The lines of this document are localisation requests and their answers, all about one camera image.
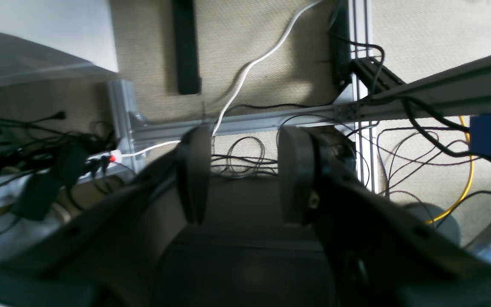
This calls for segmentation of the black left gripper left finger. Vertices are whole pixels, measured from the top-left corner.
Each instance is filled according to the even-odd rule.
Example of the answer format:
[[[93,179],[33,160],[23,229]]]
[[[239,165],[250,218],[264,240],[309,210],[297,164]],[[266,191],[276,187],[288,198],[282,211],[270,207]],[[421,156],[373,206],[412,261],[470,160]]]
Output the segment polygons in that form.
[[[204,220],[211,178],[212,130],[202,124],[181,138],[176,148],[176,180],[187,222],[201,225]]]

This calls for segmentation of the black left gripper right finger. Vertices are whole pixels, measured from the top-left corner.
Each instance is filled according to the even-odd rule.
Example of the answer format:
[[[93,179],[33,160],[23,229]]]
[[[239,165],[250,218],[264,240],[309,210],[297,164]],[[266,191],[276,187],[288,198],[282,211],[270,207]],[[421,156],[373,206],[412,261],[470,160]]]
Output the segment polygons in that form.
[[[302,128],[284,126],[278,134],[279,200],[287,225],[304,225],[315,177],[312,136]]]

